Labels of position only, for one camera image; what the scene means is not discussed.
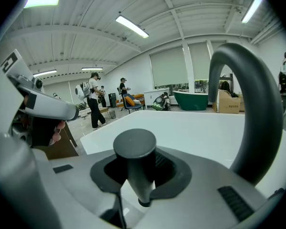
cardboard box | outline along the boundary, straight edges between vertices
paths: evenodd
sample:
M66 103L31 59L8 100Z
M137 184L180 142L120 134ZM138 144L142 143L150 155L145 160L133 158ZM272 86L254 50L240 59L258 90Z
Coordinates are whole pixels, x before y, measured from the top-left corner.
M212 104L217 113L238 114L240 108L240 98L231 97L228 91L218 90L217 101Z
M243 95L239 94L238 97L240 98L240 107L239 111L245 111L245 104L244 104L244 98Z

trash can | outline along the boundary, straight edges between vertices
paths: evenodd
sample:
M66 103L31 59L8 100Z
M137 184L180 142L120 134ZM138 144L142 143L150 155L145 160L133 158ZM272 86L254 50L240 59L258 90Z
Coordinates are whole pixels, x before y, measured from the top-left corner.
M115 119L115 111L113 110L113 111L109 111L109 115L110 115L110 118L111 119Z
M116 95L115 94L109 94L109 102L111 108L116 108Z

backpack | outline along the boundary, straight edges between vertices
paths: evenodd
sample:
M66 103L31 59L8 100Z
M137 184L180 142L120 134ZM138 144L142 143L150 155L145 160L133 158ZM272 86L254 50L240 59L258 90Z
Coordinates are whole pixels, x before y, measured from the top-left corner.
M160 96L155 99L153 102L152 108L155 110L163 110L166 104L166 100Z
M90 93L94 93L94 88L90 88L89 81L83 82L82 84L77 85L75 88L75 94L81 101L83 101L84 98L88 97Z
M279 85L281 86L280 93L286 94L286 63L283 64L281 67L281 71L278 75L278 82L279 82Z

black sticker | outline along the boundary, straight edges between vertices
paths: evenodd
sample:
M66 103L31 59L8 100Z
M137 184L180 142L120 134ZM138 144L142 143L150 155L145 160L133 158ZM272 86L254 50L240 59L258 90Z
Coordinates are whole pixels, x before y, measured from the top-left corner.
M4 73L6 73L9 68L18 60L15 52L12 52L9 57L3 62L1 65L1 69L3 70Z
M37 97L36 94L29 93L29 98L28 98L27 105L26 105L27 108L34 109L36 97Z

ceiling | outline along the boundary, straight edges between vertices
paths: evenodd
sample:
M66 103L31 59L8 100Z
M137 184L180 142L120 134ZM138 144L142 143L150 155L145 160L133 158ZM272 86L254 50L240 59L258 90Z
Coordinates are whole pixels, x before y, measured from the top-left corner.
M210 34L267 38L281 30L266 1L247 24L242 24L252 1L59 0L57 6L21 12L0 43L0 60L6 56L4 52L16 48L33 73L56 69L55 77L79 75L82 67L95 65L107 73L174 40ZM150 36L144 39L117 23L119 12ZM270 25L276 25L271 32L266 30Z

